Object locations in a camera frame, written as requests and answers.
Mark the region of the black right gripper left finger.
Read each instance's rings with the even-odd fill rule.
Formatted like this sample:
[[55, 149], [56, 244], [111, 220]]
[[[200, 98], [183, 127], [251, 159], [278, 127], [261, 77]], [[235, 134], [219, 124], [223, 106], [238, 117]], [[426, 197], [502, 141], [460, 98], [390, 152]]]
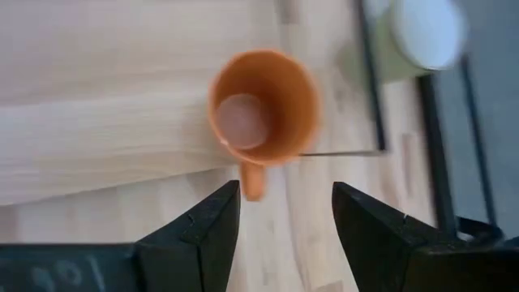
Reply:
[[136, 243], [145, 292], [226, 292], [238, 239], [240, 186], [231, 180]]

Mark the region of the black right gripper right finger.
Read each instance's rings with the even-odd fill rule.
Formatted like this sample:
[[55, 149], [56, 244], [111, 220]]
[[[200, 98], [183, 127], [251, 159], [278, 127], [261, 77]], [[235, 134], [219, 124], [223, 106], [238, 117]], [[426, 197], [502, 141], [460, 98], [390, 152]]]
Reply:
[[441, 235], [344, 182], [333, 184], [332, 212], [359, 292], [403, 292], [412, 252]]

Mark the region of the orange coffee mug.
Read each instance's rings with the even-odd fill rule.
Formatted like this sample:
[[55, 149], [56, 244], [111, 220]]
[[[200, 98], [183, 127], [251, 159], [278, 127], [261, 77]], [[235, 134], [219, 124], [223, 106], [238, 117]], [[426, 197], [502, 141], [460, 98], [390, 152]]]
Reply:
[[302, 154], [315, 136], [320, 97], [303, 64], [257, 49], [234, 55], [208, 92], [208, 122], [240, 166], [242, 191], [263, 199], [266, 169]]

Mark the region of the green and white coffee mug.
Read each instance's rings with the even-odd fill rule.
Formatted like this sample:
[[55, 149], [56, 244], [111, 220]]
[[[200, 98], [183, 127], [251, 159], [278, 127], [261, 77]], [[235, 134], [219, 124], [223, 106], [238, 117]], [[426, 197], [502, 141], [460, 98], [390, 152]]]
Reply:
[[443, 71], [464, 53], [469, 25], [455, 0], [365, 0], [368, 45], [339, 55], [347, 80], [365, 85], [367, 61], [381, 83]]

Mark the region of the thin black bar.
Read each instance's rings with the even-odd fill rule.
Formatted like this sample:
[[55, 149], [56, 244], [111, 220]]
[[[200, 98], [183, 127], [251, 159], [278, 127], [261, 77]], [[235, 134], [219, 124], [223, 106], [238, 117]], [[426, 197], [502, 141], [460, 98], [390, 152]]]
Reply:
[[479, 112], [474, 94], [474, 85], [470, 74], [470, 61], [468, 54], [464, 54], [461, 58], [461, 77], [465, 87], [465, 103], [468, 110], [472, 135], [474, 137], [474, 151], [476, 153], [476, 161], [478, 164], [480, 185], [484, 198], [485, 209], [489, 223], [493, 226], [497, 226], [495, 204], [487, 166], [487, 154], [479, 121]]

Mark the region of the light wooden board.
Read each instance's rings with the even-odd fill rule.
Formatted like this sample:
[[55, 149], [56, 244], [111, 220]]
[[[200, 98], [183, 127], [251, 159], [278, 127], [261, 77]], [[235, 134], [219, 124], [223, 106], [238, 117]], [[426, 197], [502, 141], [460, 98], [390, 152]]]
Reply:
[[0, 205], [232, 163], [207, 120], [276, 0], [0, 0]]

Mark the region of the black metal rack frame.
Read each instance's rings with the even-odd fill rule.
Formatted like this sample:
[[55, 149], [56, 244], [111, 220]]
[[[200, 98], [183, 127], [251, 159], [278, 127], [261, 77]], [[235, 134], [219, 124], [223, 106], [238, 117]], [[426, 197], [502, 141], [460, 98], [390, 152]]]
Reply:
[[323, 127], [305, 157], [373, 157], [387, 150], [380, 78], [365, 0], [323, 0], [345, 7], [337, 16], [343, 42], [319, 73]]

